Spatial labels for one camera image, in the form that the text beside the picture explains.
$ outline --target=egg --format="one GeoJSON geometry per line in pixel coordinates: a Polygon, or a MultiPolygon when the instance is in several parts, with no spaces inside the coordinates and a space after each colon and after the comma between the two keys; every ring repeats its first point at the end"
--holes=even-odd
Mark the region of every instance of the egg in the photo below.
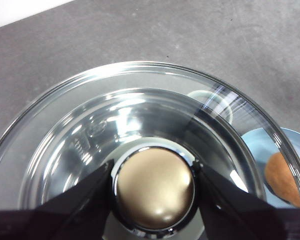
{"type": "Polygon", "coordinates": [[[271,155],[265,166],[264,175],[278,197],[300,208],[300,195],[296,182],[280,152],[271,155]]]}

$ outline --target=light blue plate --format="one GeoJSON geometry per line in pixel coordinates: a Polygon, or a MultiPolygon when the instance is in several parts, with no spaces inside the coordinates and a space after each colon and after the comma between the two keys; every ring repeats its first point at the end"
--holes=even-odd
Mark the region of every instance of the light blue plate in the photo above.
{"type": "MultiPolygon", "coordinates": [[[[289,138],[300,157],[300,133],[287,128],[281,129],[289,138]]],[[[242,135],[242,139],[248,146],[252,153],[252,156],[256,160],[256,164],[263,176],[263,180],[266,181],[264,176],[265,166],[270,156],[279,152],[278,148],[263,128],[248,131],[247,133],[242,135]]],[[[264,186],[264,189],[266,200],[269,204],[273,205],[276,208],[293,208],[291,204],[284,202],[283,200],[272,194],[267,186],[264,186]]]]}

